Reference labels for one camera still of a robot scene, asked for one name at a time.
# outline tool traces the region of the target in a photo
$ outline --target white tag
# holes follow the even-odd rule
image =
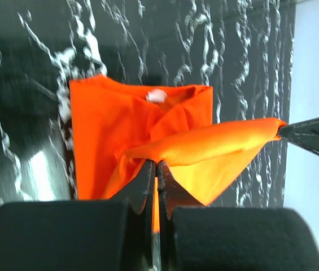
[[[152,91],[149,91],[146,96],[147,102],[150,103],[164,103],[166,97],[167,94],[162,89],[154,89]]]

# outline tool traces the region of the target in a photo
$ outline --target light blue wall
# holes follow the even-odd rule
[[[319,0],[296,12],[290,123],[319,117]],[[319,157],[289,145],[285,207],[297,210],[319,246]]]

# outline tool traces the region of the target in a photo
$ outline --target t-shirt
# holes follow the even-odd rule
[[[79,199],[109,199],[150,159],[167,162],[208,205],[286,125],[274,118],[212,125],[210,86],[134,86],[98,75],[71,81],[70,90]]]

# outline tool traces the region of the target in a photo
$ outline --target orange shirt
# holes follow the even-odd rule
[[[129,86],[99,75],[71,81],[70,89],[79,199],[110,198],[150,159],[166,161],[175,179],[208,205],[286,125],[278,119],[211,125],[209,86]],[[163,103],[146,100],[154,89],[167,94]]]

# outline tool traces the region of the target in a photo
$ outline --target marble wall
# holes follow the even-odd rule
[[[212,85],[214,123],[288,121],[294,22],[292,0],[0,1],[0,205],[76,197],[70,78]],[[286,147],[214,204],[281,207]]]

